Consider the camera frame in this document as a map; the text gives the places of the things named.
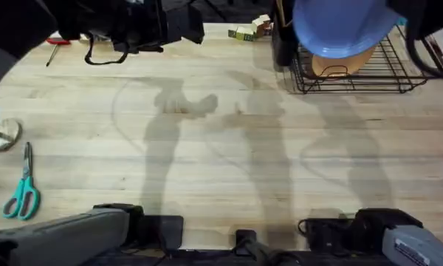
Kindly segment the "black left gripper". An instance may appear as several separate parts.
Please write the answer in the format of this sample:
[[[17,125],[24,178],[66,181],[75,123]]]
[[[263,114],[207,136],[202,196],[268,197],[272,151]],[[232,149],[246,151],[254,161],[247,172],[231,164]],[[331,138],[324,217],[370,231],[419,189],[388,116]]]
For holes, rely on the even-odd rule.
[[[191,0],[126,1],[78,0],[62,1],[58,8],[58,26],[64,38],[110,41],[121,52],[162,52],[165,31],[161,15],[166,12],[167,42],[185,38],[195,44],[203,42],[205,31],[202,14]]]

